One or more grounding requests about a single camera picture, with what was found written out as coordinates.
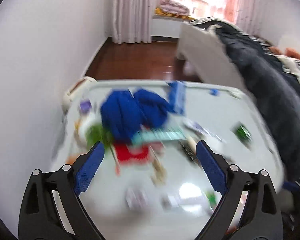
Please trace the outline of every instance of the yellow cloth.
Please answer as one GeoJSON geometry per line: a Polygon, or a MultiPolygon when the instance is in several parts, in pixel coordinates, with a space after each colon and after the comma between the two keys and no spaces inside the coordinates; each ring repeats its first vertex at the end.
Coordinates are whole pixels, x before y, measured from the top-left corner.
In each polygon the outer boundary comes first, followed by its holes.
{"type": "Polygon", "coordinates": [[[162,11],[160,8],[155,9],[155,14],[160,15],[160,16],[166,16],[166,17],[180,18],[180,19],[188,20],[188,21],[195,20],[194,18],[192,18],[190,16],[178,15],[175,13],[166,13],[166,12],[162,11]]]}

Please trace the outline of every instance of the metal screw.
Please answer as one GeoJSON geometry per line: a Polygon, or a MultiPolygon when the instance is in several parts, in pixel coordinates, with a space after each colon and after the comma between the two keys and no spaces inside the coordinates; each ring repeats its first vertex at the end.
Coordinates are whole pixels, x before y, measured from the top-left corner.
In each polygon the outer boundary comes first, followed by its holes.
{"type": "Polygon", "coordinates": [[[237,165],[231,165],[231,166],[230,166],[230,169],[231,169],[232,171],[238,171],[238,170],[239,170],[239,168],[238,168],[237,165]]]}
{"type": "Polygon", "coordinates": [[[63,165],[62,169],[64,171],[69,171],[69,169],[71,169],[71,166],[69,164],[63,165]]]}
{"type": "Polygon", "coordinates": [[[32,171],[32,175],[37,176],[40,173],[38,169],[32,171]]]}
{"type": "Polygon", "coordinates": [[[262,170],[262,171],[261,171],[261,174],[262,174],[263,176],[268,176],[268,171],[262,170]]]}

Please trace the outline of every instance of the orange item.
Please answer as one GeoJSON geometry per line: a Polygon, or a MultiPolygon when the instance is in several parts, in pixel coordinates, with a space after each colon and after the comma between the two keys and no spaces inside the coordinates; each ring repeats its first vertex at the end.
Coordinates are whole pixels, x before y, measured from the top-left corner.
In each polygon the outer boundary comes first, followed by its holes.
{"type": "Polygon", "coordinates": [[[279,50],[277,47],[275,46],[271,46],[268,48],[273,54],[275,55],[283,55],[281,50],[279,50]]]}
{"type": "Polygon", "coordinates": [[[300,60],[300,53],[292,48],[286,48],[286,56],[300,60]]]}
{"type": "Polygon", "coordinates": [[[66,164],[70,164],[70,165],[74,164],[74,162],[76,161],[76,159],[77,159],[80,155],[82,155],[82,154],[86,154],[86,153],[78,153],[78,154],[72,154],[72,155],[70,155],[70,156],[67,158],[67,160],[66,160],[66,164]]]}

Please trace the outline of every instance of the folded blanket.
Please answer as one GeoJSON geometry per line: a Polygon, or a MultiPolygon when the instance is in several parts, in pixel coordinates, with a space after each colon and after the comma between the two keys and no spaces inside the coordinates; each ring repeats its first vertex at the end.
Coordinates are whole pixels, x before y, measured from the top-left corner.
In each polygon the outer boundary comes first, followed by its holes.
{"type": "Polygon", "coordinates": [[[192,18],[190,16],[184,16],[184,15],[179,15],[179,14],[175,14],[175,13],[167,13],[167,12],[162,11],[160,8],[156,8],[154,13],[156,15],[165,16],[165,17],[173,17],[173,18],[178,18],[178,19],[182,19],[182,20],[186,20],[186,21],[194,20],[194,18],[192,18]]]}
{"type": "Polygon", "coordinates": [[[159,8],[166,13],[173,13],[183,16],[190,15],[190,9],[178,0],[160,0],[159,8]]]}

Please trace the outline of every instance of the red cloth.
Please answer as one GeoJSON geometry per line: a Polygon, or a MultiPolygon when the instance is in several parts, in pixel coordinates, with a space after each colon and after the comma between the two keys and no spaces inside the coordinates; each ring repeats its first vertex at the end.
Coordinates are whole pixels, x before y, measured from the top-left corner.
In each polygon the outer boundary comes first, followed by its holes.
{"type": "Polygon", "coordinates": [[[152,161],[148,146],[129,149],[126,144],[114,143],[115,154],[119,164],[146,164],[152,161]]]}

